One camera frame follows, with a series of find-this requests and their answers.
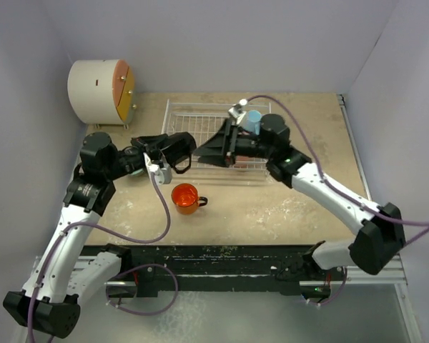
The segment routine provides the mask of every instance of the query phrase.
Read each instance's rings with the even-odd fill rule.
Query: gray wall
[[[429,219],[429,0],[400,1],[347,99],[374,198]],[[407,228],[407,237],[418,231]],[[402,256],[429,342],[429,235]]]
[[[77,59],[142,91],[346,92],[398,0],[42,0]]]
[[[47,245],[81,143],[70,66],[38,1],[0,0],[0,342],[15,328],[1,302]]]

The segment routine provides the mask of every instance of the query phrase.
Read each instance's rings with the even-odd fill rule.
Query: countertop
[[[105,131],[118,149],[130,145],[131,137],[160,134],[167,100],[171,102],[233,104],[249,93],[146,93],[139,95],[139,108],[129,129],[122,126],[90,126],[88,132]],[[269,94],[276,96],[301,123],[327,174],[365,197],[355,155],[336,94]],[[272,104],[272,113],[283,115],[291,128],[291,142],[309,154],[302,137],[286,114]],[[323,239],[352,236],[342,222],[306,196],[276,182],[270,175],[250,179],[247,171],[238,177],[208,178],[200,171],[174,175],[161,187],[172,215],[169,234],[158,244],[314,244]],[[170,194],[182,182],[195,185],[209,204],[194,214],[176,212]],[[100,224],[129,237],[151,239],[165,228],[161,203],[147,175],[115,181],[117,192]],[[130,244],[94,230],[87,244]]]

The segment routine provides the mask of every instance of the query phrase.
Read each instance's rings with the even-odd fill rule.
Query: red mug
[[[191,184],[179,184],[172,191],[172,201],[181,214],[192,214],[199,207],[208,204],[206,197],[199,197],[197,188]]]

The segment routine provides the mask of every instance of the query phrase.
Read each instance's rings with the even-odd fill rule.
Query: orange mug handle
[[[199,197],[199,207],[205,206],[206,204],[208,204],[208,198]]]

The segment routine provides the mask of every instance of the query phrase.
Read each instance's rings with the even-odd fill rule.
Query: white wire rack
[[[225,118],[227,111],[232,104],[199,104],[199,103],[177,103],[167,100],[164,123],[162,125],[163,134],[174,134],[176,132],[189,132],[197,143],[197,146],[204,144],[209,138],[217,133]],[[271,103],[247,105],[247,111],[257,110],[262,114],[271,113]],[[182,162],[178,167],[183,168],[188,165],[188,161]],[[219,169],[209,164],[199,163],[197,157],[192,157],[192,169]],[[263,172],[265,160],[249,157],[238,157],[233,168],[245,171]]]

